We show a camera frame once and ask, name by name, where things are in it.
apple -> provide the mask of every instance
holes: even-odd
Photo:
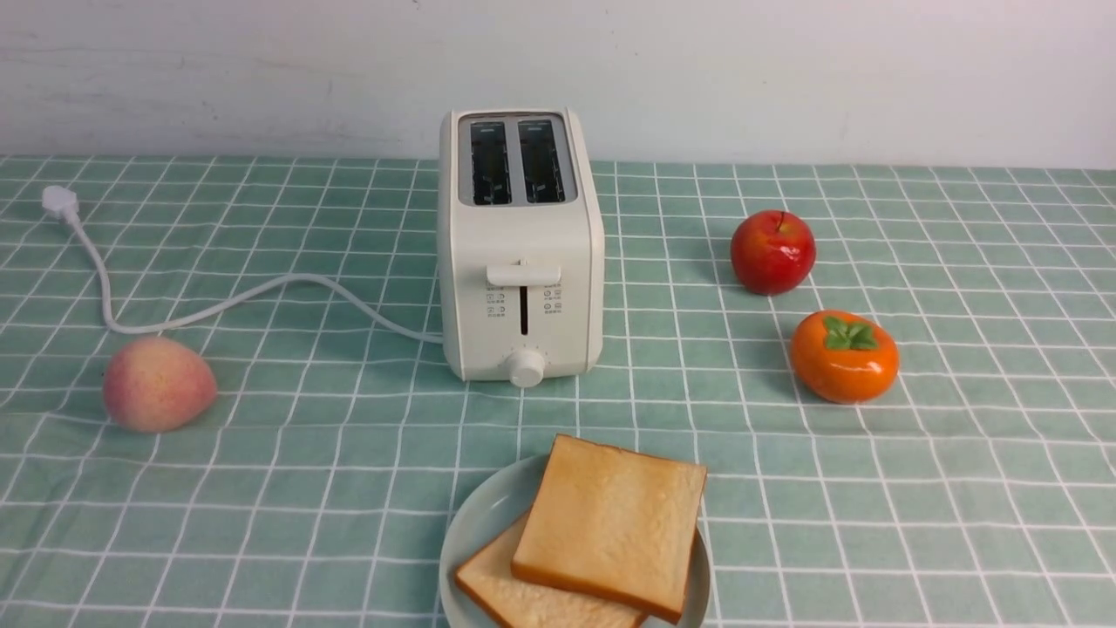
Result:
[[[749,291],[776,294],[806,278],[818,257],[814,232],[801,218],[780,209],[749,215],[731,243],[732,270]]]
[[[113,356],[102,386],[105,410],[140,433],[177,429],[217,399],[217,380],[193,350],[163,337],[132,341]]]

plate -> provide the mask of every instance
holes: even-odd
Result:
[[[535,502],[549,454],[525,458],[485,480],[461,505],[445,533],[437,567],[437,588],[451,628],[499,628],[453,583],[453,570],[496,539]],[[710,595],[710,559],[701,531],[690,554],[686,606],[677,624],[650,617],[641,628],[699,628]]]

toaster power cord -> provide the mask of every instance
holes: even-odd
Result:
[[[96,265],[97,268],[97,277],[100,279],[102,316],[105,319],[105,325],[108,327],[109,330],[114,332],[121,335],[147,335],[147,334],[157,334],[165,330],[173,330],[175,328],[182,328],[191,323],[196,323],[198,321],[201,321],[203,319],[208,319],[214,316],[214,313],[223,311],[232,307],[233,305],[243,302],[249,298],[252,298],[253,296],[266,292],[271,288],[294,281],[308,281],[312,283],[323,284],[326,286],[327,288],[335,290],[337,293],[345,297],[346,300],[348,300],[357,308],[359,308],[362,311],[367,313],[367,316],[372,318],[373,321],[379,323],[381,326],[387,328],[388,330],[392,330],[397,335],[422,342],[431,342],[434,345],[442,344],[441,336],[415,332],[388,321],[383,316],[381,316],[378,311],[376,311],[372,307],[368,307],[368,305],[366,305],[363,300],[357,298],[356,294],[345,289],[345,287],[338,283],[337,281],[328,277],[323,277],[321,274],[310,274],[305,272],[295,272],[276,277],[273,279],[264,281],[259,286],[256,286],[252,289],[246,290],[225,301],[202,309],[201,311],[195,311],[194,313],[191,313],[191,316],[189,317],[183,317],[174,321],[166,321],[164,323],[157,323],[154,326],[141,326],[141,327],[122,326],[116,322],[116,319],[113,316],[112,288],[108,283],[108,270],[105,268],[105,261],[100,258],[100,254],[97,252],[97,248],[93,244],[93,241],[89,240],[89,235],[85,233],[85,229],[81,228],[81,220],[77,215],[77,209],[78,209],[77,194],[74,193],[73,190],[62,187],[60,185],[48,185],[42,190],[42,209],[52,218],[61,220],[66,224],[68,224],[70,229],[74,230],[74,233],[77,235],[77,239],[80,240],[81,244],[85,247],[85,250],[89,253],[89,257],[93,259],[93,264]]]

white toaster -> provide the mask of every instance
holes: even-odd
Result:
[[[437,264],[445,359],[462,380],[596,366],[605,234],[568,108],[450,112],[441,133]]]

toast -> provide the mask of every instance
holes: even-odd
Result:
[[[454,572],[458,587],[502,628],[636,628],[647,618],[633,608],[590,596],[516,580],[511,554],[527,515],[481,548]]]
[[[677,624],[706,475],[703,465],[559,434],[512,576]]]

